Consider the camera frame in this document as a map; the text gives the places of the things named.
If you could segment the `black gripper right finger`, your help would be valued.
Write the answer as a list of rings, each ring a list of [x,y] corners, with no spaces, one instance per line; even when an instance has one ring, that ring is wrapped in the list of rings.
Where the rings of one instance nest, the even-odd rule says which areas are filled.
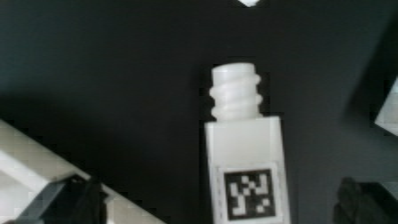
[[[331,223],[398,224],[398,181],[356,182],[342,178]]]

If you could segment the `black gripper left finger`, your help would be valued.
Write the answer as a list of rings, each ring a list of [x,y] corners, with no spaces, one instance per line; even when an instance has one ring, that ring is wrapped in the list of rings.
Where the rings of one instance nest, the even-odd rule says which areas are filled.
[[[44,224],[106,224],[106,193],[95,179],[77,175],[44,188]]]

